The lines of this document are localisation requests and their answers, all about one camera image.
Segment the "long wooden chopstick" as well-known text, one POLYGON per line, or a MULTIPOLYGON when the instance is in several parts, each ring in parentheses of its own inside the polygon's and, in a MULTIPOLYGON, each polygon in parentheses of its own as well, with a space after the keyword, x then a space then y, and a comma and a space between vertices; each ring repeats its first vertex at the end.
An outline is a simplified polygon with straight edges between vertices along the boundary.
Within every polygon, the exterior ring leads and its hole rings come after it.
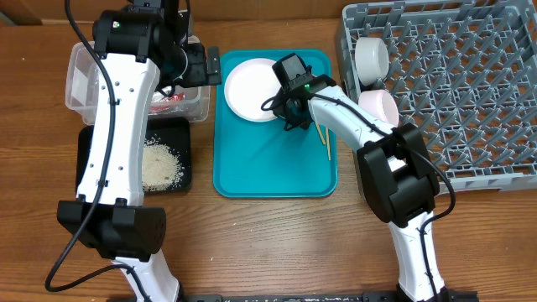
POLYGON ((331 161, 331 144, 330 144, 330 130, 328 128, 325 128, 326 130, 326 149, 327 149, 327 157, 328 160, 331 161))

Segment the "pink bowl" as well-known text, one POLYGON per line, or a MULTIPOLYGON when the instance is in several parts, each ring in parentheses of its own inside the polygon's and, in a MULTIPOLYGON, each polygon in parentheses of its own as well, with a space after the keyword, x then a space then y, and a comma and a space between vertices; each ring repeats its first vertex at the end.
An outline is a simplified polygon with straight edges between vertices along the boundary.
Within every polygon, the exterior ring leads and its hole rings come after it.
POLYGON ((395 127, 399 125, 399 110, 392 95, 386 90, 364 91, 358 106, 372 116, 395 127))

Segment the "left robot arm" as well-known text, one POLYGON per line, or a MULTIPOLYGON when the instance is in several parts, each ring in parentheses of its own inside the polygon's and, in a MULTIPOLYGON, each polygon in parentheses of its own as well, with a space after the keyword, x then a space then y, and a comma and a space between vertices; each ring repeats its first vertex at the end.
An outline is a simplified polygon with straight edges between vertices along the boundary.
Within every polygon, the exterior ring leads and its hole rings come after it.
POLYGON ((134 0, 106 10, 81 43, 98 69, 96 119, 86 168, 73 201, 58 204, 59 223, 120 270, 137 301, 180 301, 183 289, 162 246, 166 213, 143 203, 143 148, 155 93, 216 86, 216 47, 190 43, 190 11, 176 1, 134 0))

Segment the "white round plate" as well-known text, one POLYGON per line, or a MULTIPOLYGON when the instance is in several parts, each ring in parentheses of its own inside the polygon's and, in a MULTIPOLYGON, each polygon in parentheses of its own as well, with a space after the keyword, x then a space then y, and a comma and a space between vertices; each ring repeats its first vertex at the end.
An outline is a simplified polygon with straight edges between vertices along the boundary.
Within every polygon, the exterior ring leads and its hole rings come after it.
POLYGON ((237 65, 224 85, 227 105, 240 118, 249 122, 269 122, 277 117, 261 106, 276 96, 281 88, 272 66, 275 60, 255 58, 237 65))

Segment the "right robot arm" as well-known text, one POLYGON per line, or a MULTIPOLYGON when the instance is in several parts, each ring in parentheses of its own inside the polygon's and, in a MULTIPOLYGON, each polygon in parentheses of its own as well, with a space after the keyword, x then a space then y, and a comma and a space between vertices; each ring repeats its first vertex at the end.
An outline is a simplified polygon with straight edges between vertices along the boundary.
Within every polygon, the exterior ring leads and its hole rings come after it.
POLYGON ((264 111, 284 119, 287 131, 316 122, 353 149, 362 198, 388 224, 394 240, 400 298, 440 300, 445 283, 431 233, 440 186, 420 130, 367 113, 328 75, 313 75, 295 53, 276 61, 272 70, 281 87, 262 105, 264 111))

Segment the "red snack wrapper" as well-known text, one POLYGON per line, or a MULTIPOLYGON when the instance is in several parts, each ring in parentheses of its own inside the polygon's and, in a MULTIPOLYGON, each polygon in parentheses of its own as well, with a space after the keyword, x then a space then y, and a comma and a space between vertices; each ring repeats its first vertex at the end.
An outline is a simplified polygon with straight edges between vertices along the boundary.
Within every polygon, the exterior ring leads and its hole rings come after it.
POLYGON ((157 95, 151 101, 151 105, 149 107, 149 114, 158 115, 177 111, 181 106, 184 98, 184 92, 173 94, 172 96, 157 95))

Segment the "grey bowl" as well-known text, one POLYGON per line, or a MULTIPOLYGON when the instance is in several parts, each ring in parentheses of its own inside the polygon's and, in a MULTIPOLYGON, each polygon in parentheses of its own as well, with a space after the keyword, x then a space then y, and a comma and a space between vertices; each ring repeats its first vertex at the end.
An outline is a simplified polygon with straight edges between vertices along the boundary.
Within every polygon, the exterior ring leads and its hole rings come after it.
POLYGON ((387 76, 389 55, 387 46, 382 39, 359 38, 356 42, 354 56, 357 77, 364 86, 370 86, 387 76))

